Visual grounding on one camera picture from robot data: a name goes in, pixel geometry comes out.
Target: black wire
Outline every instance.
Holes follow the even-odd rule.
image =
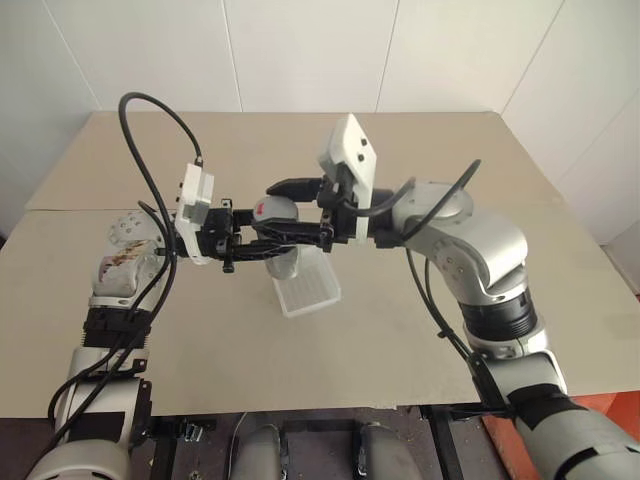
[[[162,276],[167,271],[167,268],[169,269],[169,274],[167,276],[167,280],[165,282],[165,285],[164,285],[164,288],[162,290],[162,293],[160,294],[160,297],[158,298],[158,301],[157,301],[156,305],[154,306],[153,310],[151,311],[151,313],[149,315],[149,320],[146,323],[146,325],[144,325],[144,326],[142,326],[140,328],[140,330],[138,331],[136,336],[129,342],[128,346],[122,352],[122,354],[120,355],[118,360],[116,360],[116,362],[111,367],[111,369],[107,372],[107,374],[104,375],[98,381],[98,383],[93,388],[91,393],[89,393],[89,395],[87,395],[87,397],[84,399],[84,401],[78,406],[78,408],[76,408],[74,413],[55,432],[55,434],[52,436],[52,438],[49,441],[49,443],[47,444],[47,446],[42,450],[42,452],[40,453],[40,455],[38,456],[38,458],[36,459],[36,461],[34,462],[32,467],[29,469],[29,472],[31,472],[31,470],[33,470],[35,465],[51,449],[55,448],[55,446],[58,444],[58,442],[64,437],[64,435],[66,435],[66,433],[69,431],[69,429],[73,426],[75,421],[85,412],[87,407],[100,394],[100,392],[105,387],[105,385],[109,382],[109,380],[111,380],[111,378],[118,372],[118,370],[120,369],[122,364],[125,362],[125,360],[129,356],[129,354],[134,350],[134,348],[137,345],[137,343],[144,337],[144,335],[146,335],[145,332],[148,330],[148,327],[154,321],[155,317],[158,315],[158,312],[160,311],[160,309],[164,305],[164,302],[167,299],[167,296],[169,295],[169,291],[171,290],[171,287],[173,286],[173,282],[174,282],[174,279],[175,279],[176,270],[177,270],[176,234],[175,234],[175,230],[172,227],[171,218],[169,217],[169,212],[167,211],[167,207],[166,207],[166,205],[164,203],[162,195],[160,194],[155,182],[153,181],[153,178],[151,177],[151,174],[149,173],[149,170],[147,169],[144,161],[142,160],[142,156],[140,155],[140,152],[139,152],[139,150],[138,150],[138,148],[137,148],[137,146],[136,146],[136,144],[135,144],[135,142],[133,140],[133,136],[131,135],[131,130],[129,128],[129,122],[127,120],[127,110],[126,109],[127,109],[127,104],[129,103],[129,101],[131,101],[133,99],[140,99],[140,100],[148,101],[148,102],[160,107],[171,118],[173,118],[182,127],[182,129],[189,136],[189,138],[191,139],[191,142],[193,143],[193,146],[194,146],[194,149],[195,149],[195,152],[196,152],[196,159],[195,159],[196,165],[202,166],[202,153],[201,153],[201,150],[200,150],[200,146],[198,145],[198,142],[197,142],[195,136],[193,135],[193,133],[191,132],[191,130],[189,129],[189,127],[178,116],[178,114],[176,114],[173,110],[171,110],[168,106],[166,106],[161,101],[159,101],[159,100],[157,100],[157,99],[155,99],[155,98],[153,98],[153,97],[151,97],[149,95],[146,95],[144,93],[131,92],[131,93],[125,94],[120,99],[120,103],[118,104],[118,117],[120,119],[120,126],[122,128],[122,133],[123,133],[123,135],[125,137],[125,140],[127,142],[129,150],[131,152],[131,155],[133,156],[133,159],[136,162],[136,165],[138,166],[138,169],[140,170],[140,173],[142,174],[143,178],[145,179],[145,181],[147,183],[147,186],[149,187],[149,190],[151,191],[151,194],[153,195],[153,198],[156,201],[156,204],[158,205],[158,210],[160,211],[160,215],[162,217],[162,221],[163,221],[164,225],[160,224],[160,221],[153,214],[153,210],[151,209],[151,207],[149,207],[148,205],[146,205],[143,202],[138,202],[138,204],[140,205],[140,207],[146,213],[152,215],[152,218],[154,219],[154,222],[160,228],[160,232],[164,237],[164,242],[165,242],[165,246],[166,246],[165,260],[164,260],[162,266],[160,267],[160,270],[158,271],[156,276],[151,280],[151,282],[149,282],[147,287],[141,292],[140,296],[138,296],[138,298],[134,302],[134,305],[137,307],[140,304],[140,302],[142,301],[142,298],[144,298],[144,297],[142,297],[142,295],[143,294],[146,295],[149,291],[151,291],[151,289],[153,287],[155,287],[155,285],[160,281]]]
[[[418,288],[418,293],[420,293],[420,297],[422,297],[422,301],[424,302],[425,306],[427,307],[427,310],[431,314],[431,317],[440,328],[440,333],[438,333],[438,336],[440,338],[448,339],[451,342],[451,345],[453,345],[453,348],[455,348],[456,351],[460,354],[460,356],[466,361],[467,358],[469,358],[469,355],[471,355],[471,351],[465,345],[462,339],[449,326],[447,321],[444,319],[444,317],[436,307],[435,303],[432,303],[432,301],[429,299],[430,294],[428,295],[425,292],[424,288],[422,287],[422,283],[420,282],[420,277],[418,276],[418,272],[416,270],[416,265],[413,261],[413,255],[411,254],[411,250],[406,248],[405,252],[407,254],[407,261],[409,262],[409,269],[411,270],[411,276],[413,277],[413,281],[415,282],[416,287]],[[427,285],[428,285],[428,277],[425,278],[425,282],[427,282]]]
[[[342,206],[346,210],[355,213],[358,217],[377,217],[378,215],[382,215],[383,213],[387,213],[389,210],[391,210],[395,206],[395,204],[398,203],[400,199],[404,197],[406,193],[415,186],[415,184],[416,177],[411,177],[392,196],[387,198],[379,205],[375,205],[371,208],[357,208],[347,200],[344,200],[342,202]]]
[[[409,232],[405,233],[402,236],[402,240],[405,243],[416,233],[418,233],[422,229],[422,227],[433,220],[436,214],[442,209],[442,207],[446,205],[451,197],[453,197],[458,192],[458,190],[463,189],[466,184],[469,183],[469,180],[471,180],[473,174],[476,173],[476,170],[478,170],[480,163],[481,160],[474,160],[473,162],[471,162],[471,165],[469,165],[464,173],[460,176],[460,178],[456,180],[456,183],[451,185],[451,188],[449,188],[449,190],[447,190],[447,193],[445,193],[442,198],[438,200],[438,203],[436,203],[435,206],[431,210],[429,210],[429,212],[424,217],[422,217],[411,230],[409,230]]]
[[[164,112],[167,115],[173,118],[178,125],[180,125],[182,130],[184,130],[184,133],[186,133],[189,136],[189,140],[191,140],[191,143],[193,144],[193,148],[196,151],[195,163],[196,165],[201,167],[203,165],[203,161],[202,161],[202,151],[200,150],[200,144],[198,143],[196,136],[193,134],[189,126],[186,123],[184,123],[184,120],[182,120],[182,118],[180,118],[180,116],[176,112],[174,112],[170,107],[162,103],[157,98],[154,98],[151,95],[147,95],[146,93],[129,92],[129,93],[125,93],[120,99],[120,103],[118,103],[118,117],[120,119],[120,126],[122,127],[122,133],[124,134],[124,138],[127,141],[129,150],[131,151],[131,154],[136,160],[138,167],[140,167],[140,163],[138,162],[138,160],[140,160],[142,165],[144,165],[144,162],[142,162],[142,158],[140,158],[140,152],[138,152],[138,148],[136,147],[135,142],[133,141],[133,137],[131,136],[131,131],[129,128],[129,122],[127,120],[127,104],[131,100],[136,100],[136,99],[144,100],[146,102],[154,104],[156,107],[161,108],[162,110],[164,110]],[[144,176],[145,180],[147,180],[147,176],[149,176],[149,172],[147,171],[146,167],[144,167],[142,176]]]

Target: beige table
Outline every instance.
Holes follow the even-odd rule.
[[[317,175],[314,158],[336,117],[185,118],[216,174],[215,201],[231,196],[243,207],[272,181]],[[640,388],[638,304],[499,117],[361,120],[379,153],[382,186],[411,174],[452,181],[471,159],[483,158],[469,190],[527,235],[532,293],[570,393]],[[132,124],[170,201],[192,157],[189,145],[159,115],[136,114]],[[79,342],[105,231],[138,198],[148,194],[115,116],[94,115],[0,254],[1,416],[44,414]],[[259,263],[239,264],[234,275],[224,275],[218,264],[181,263],[151,335],[146,377],[153,381],[154,414],[477,399],[465,366],[435,336],[401,250],[338,245],[332,259],[343,300],[297,319],[281,315]],[[438,278],[434,290],[445,316],[460,328],[458,308]]]

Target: clear plastic tray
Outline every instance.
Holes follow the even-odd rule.
[[[299,248],[297,275],[287,280],[273,279],[282,313],[288,318],[315,312],[342,297],[329,257],[317,247]]]

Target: red object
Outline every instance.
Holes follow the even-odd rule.
[[[573,400],[604,413],[629,435],[640,440],[640,391],[585,395]],[[509,476],[518,480],[540,479],[511,420],[495,417],[484,417],[483,420]]]

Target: silver robot arm segment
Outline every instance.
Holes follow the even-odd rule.
[[[393,208],[395,230],[410,231],[448,190],[422,183]],[[458,191],[406,242],[433,263],[458,301],[471,362],[486,371],[515,416],[515,426],[545,479],[631,479],[640,446],[604,415],[576,405],[549,348],[529,293],[522,232],[475,209]]]
[[[73,353],[69,378],[107,357],[112,349],[117,351],[61,396],[55,416],[56,431],[90,395],[96,381],[113,367],[124,345],[144,328],[164,282],[158,282],[149,291],[135,314],[129,318],[127,314],[159,272],[163,256],[157,250],[164,247],[158,227],[144,212],[130,212],[110,228],[108,246],[93,279],[84,339]],[[146,370],[149,356],[144,348],[145,339],[146,335],[138,341],[118,373],[58,446],[38,462],[29,480],[131,477],[128,452],[144,439],[151,415],[151,383],[139,376]]]

